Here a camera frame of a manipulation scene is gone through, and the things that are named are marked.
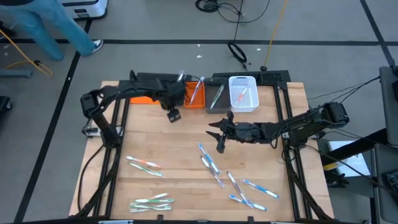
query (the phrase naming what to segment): white basket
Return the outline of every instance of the white basket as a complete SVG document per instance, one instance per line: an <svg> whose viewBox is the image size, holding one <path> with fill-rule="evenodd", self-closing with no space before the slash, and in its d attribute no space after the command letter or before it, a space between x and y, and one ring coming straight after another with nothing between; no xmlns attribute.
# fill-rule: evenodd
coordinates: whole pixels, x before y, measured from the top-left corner
<svg viewBox="0 0 398 224"><path fill-rule="evenodd" d="M241 101L239 96L248 88ZM231 99L231 111L237 113L253 112L259 106L257 83L254 77L240 76L229 78L229 97Z"/></svg>

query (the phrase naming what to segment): black cable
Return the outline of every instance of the black cable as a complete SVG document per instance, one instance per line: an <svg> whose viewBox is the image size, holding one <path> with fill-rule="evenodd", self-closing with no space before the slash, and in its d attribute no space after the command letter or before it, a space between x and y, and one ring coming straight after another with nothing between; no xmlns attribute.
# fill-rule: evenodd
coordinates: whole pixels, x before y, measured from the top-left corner
<svg viewBox="0 0 398 224"><path fill-rule="evenodd" d="M78 187L78 192L77 192L77 209L79 210L79 212L81 212L81 207L80 207L80 195L81 195L81 185L83 183L83 176L85 174L85 171L88 167L88 164L94 159L94 157L96 157L98 155L98 153L100 153L101 149L104 147L104 145L102 145L101 147L99 147L99 149L87 160L85 166L83 167L83 170L81 171L80 174L80 180L79 180L79 187Z"/></svg>
<svg viewBox="0 0 398 224"><path fill-rule="evenodd" d="M223 2L223 3L220 3L219 6L221 7L222 5L232 6L235 9L236 12L234 12L232 9L230 9L228 7L225 7L225 8L230 10L231 12L235 13L236 15L239 15L239 10L234 5L232 5L230 3L227 3L227 2Z"/></svg>
<svg viewBox="0 0 398 224"><path fill-rule="evenodd" d="M345 101L349 96L351 96L352 94L354 94L356 91L358 91L361 87L373 82L374 80L378 80L380 77L377 78L373 78L372 80L362 84L361 86L359 86L357 89L355 89L352 93L350 93L348 96L346 96L343 100L340 101L340 103L342 103L343 101Z"/></svg>
<svg viewBox="0 0 398 224"><path fill-rule="evenodd" d="M216 12L219 8L217 0L197 0L195 6L202 12Z"/></svg>
<svg viewBox="0 0 398 224"><path fill-rule="evenodd" d="M312 149L312 150L318 152L318 153L319 153L320 155L322 155L322 156L326 156L327 158L329 158L329 159L331 159L331 160L333 160L333 161L335 161L335 162L340 162L340 163L346 165L348 168L350 168L351 170L353 170L355 173L357 173L357 174L359 174L360 176L365 177L366 179L368 179L370 182L372 182L372 184L381 187L381 188L384 189L386 192L389 192L392 196L398 197L398 194L397 194L397 193L395 193L395 192L393 192L392 190L388 189L386 186L377 183L377 182L374 181L372 178L370 178L370 177L368 177L368 176L362 174L360 171L354 169L354 167L351 167L351 166L348 165L347 163L342 162L342 161L339 161L338 159L335 159L335 158L329 156L328 154L325 154L325 153L319 151L319 150L316 149L315 147L312 147L312 146L309 146L309 145L305 145L305 146L307 146L307 147L309 147L310 149Z"/></svg>
<svg viewBox="0 0 398 224"><path fill-rule="evenodd" d="M340 129L340 128L336 128L336 129L339 130L339 131L345 132L345 133L347 133L347 134L351 134L351 135L353 135L353 136L356 136L357 138L365 139L365 140L371 141L371 142L373 142L373 143L375 143L375 144L382 144L382 143L379 143L379 142L377 142L377 141L373 141L372 139L368 139L368 138L359 136L359 135L357 135L357 134L351 133L351 132L349 132L349 131L345 131L345 130Z"/></svg>
<svg viewBox="0 0 398 224"><path fill-rule="evenodd" d="M363 83L363 84L361 84L360 86L358 86L358 87L356 87L356 88L353 88L352 90L350 90L350 91L348 91L348 92L346 92L346 93L344 93L344 94L342 94L342 95L340 95L340 96L337 96L336 98L332 99L332 100L330 101L330 103L333 102L333 101L335 101L335 100L337 100L338 98L340 98L340 97L345 96L345 95L348 94L348 96L346 96L346 98L344 98L341 102L345 101L345 99L347 99L349 96L351 96L352 94L354 94L354 93L355 93L356 91L358 91L360 88L364 87L365 85L367 85L367 84L369 84L369 83L371 83L371 82L373 82L374 80L377 80L377 79L379 79L379 78L380 78L380 77L372 78L371 80L367 81L366 83Z"/></svg>
<svg viewBox="0 0 398 224"><path fill-rule="evenodd" d="M225 17L220 13L220 9L217 9L217 12L218 12L218 14L219 14L224 20L226 20L226 21L228 21L228 22L233 22L233 23L237 23L237 24L248 24L248 23L250 23L250 22L254 22L254 21L259 20L259 19L266 13L270 1L271 1L271 0L268 0L267 6L266 6L266 8L263 10L263 12L261 13L261 15L260 15L259 17L255 18L255 19L250 20L250 21L241 22L241 21L239 21L239 18L238 18L238 21L231 21L231 20L225 18ZM231 5L231 4L229 4L229 3L221 3L220 6L222 6L223 4ZM242 14L241 10L238 11L238 15L240 16L241 14Z"/></svg>
<svg viewBox="0 0 398 224"><path fill-rule="evenodd" d="M239 21L241 20L242 7L243 7L243 0L241 0L241 6L240 6L239 11L238 11L238 22L236 23L235 37L234 37L233 42L235 42L236 34L238 34L238 27L239 27Z"/></svg>
<svg viewBox="0 0 398 224"><path fill-rule="evenodd" d="M329 131L329 132L325 132L325 134L331 134L331 133L340 134L340 135L342 135L342 136L346 136L346 137L349 137L349 138L360 139L359 137L349 136L349 135L347 135L347 134L343 134L343 133L340 133L340 132L338 132L338 131Z"/></svg>
<svg viewBox="0 0 398 224"><path fill-rule="evenodd" d="M282 153L280 154L280 156L281 156L281 158L282 158L283 161L286 161L285 156L284 156L285 150L286 150L286 149L283 149L283 150L282 150ZM292 162L293 160L295 160L295 159L296 159L296 156L297 156L297 153L295 153L294 156L293 156L293 158L290 159L290 162Z"/></svg>
<svg viewBox="0 0 398 224"><path fill-rule="evenodd" d="M331 92L331 93L322 94L322 95L319 95L319 96L316 96L316 97L307 98L307 100L314 100L314 99L317 99L317 98L320 98L320 97L323 97L323 96L328 96L328 95L332 95L332 94L334 94L334 93L339 93L339 92L341 92L341 91L345 91L345 90L350 89L350 88L355 88L355 87L360 86L360 85L362 85L362 84L364 84L364 83L356 84L356 85L353 85L353 86L344 88L344 89L342 89L342 90L333 91L333 92Z"/></svg>

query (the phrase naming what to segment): wooden table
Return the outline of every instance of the wooden table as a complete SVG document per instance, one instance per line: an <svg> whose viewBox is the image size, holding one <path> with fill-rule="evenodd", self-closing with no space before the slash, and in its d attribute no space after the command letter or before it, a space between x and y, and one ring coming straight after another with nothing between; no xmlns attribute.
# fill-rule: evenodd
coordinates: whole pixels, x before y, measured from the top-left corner
<svg viewBox="0 0 398 224"><path fill-rule="evenodd" d="M117 84L103 82L103 85ZM306 112L308 105L303 83L288 83L288 88L293 114ZM258 93L260 106L253 113L235 113L234 121L278 122L273 88L259 86ZM280 98L286 118L282 92ZM119 121L123 104L124 102L119 110ZM114 105L111 105L105 112L109 121L113 108ZM224 154L220 154L216 151L215 139L205 131L219 133L219 130L209 127L208 123L219 121L226 115L206 114L205 110L184 108L180 108L180 113L181 120L170 123L166 112L159 105L130 105L111 218L154 220L158 214L163 214L165 220L244 221L248 216L253 216L255 221L294 221L285 162L280 157L281 142L278 149L272 149L269 145L227 141ZM202 164L198 142L202 142L221 170L220 177L225 188L218 185ZM101 144L100 138L88 140L82 167ZM309 140L308 144L317 146L313 140ZM92 160L85 172L82 205L90 199L98 186L103 155L104 150ZM319 154L311 149L302 149L301 155L309 192L326 214L333 217ZM164 176L149 175L130 166L126 156L160 164ZM229 194L238 193L226 175L227 170L234 175L249 199L267 207L269 211L252 209L229 199ZM266 187L280 195L280 198L255 191L244 184L242 179L249 179ZM129 204L135 199L149 198L165 192L169 193L169 198L175 199L172 211L130 213ZM302 197L298 189L297 193L301 217L304 217ZM107 197L108 190L105 190L100 214L104 213ZM71 215L77 213L76 198L77 186L70 209Z"/></svg>

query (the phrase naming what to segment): blue toothbrush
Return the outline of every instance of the blue toothbrush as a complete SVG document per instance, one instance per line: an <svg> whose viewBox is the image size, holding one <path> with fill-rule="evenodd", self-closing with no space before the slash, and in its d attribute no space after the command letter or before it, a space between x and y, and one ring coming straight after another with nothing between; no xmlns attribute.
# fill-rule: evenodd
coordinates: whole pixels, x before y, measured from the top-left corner
<svg viewBox="0 0 398 224"><path fill-rule="evenodd" d="M247 203L244 200L241 200L241 199L237 198L235 195L228 195L228 197L230 199L232 199L232 200L235 200L237 202L240 202L240 203L243 203L243 204L247 205ZM265 211L265 212L268 211L268 209L266 207L263 207L261 205L255 204L255 203L253 203L253 207L256 208L256 209L260 209L262 211Z"/></svg>
<svg viewBox="0 0 398 224"><path fill-rule="evenodd" d="M245 184L249 184L249 185L253 186L254 188L256 188L257 190L259 190L259 191L261 191L263 193L266 193L266 194L269 194L269 195L273 196L274 198L279 198L279 196L277 194L275 194L274 192L271 192L271 191L265 189L264 187L256 185L256 184L250 182L249 180L243 179L243 182Z"/></svg>
<svg viewBox="0 0 398 224"><path fill-rule="evenodd" d="M202 151L202 153L205 155L206 159L209 161L209 163L210 163L211 167L213 168L213 170L219 175L221 173L220 170L217 168L216 164L211 159L210 155L206 152L206 150L203 147L203 145L201 143L198 143L198 147Z"/></svg>

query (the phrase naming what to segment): person's leg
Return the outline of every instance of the person's leg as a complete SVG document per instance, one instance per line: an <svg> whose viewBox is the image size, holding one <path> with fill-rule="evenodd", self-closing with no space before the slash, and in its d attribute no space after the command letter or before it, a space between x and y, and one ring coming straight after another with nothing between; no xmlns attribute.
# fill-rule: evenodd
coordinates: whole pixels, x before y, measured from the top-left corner
<svg viewBox="0 0 398 224"><path fill-rule="evenodd" d="M39 15L24 10L22 6L4 6L3 8L11 12L16 21L26 30L30 37L44 49L52 60L59 61L63 59L62 51L56 41L45 30Z"/></svg>
<svg viewBox="0 0 398 224"><path fill-rule="evenodd" d="M36 0L31 3L34 11L42 18L49 20L58 27L77 51L83 56L90 55L95 50L95 43L88 34L67 15L58 0Z"/></svg>

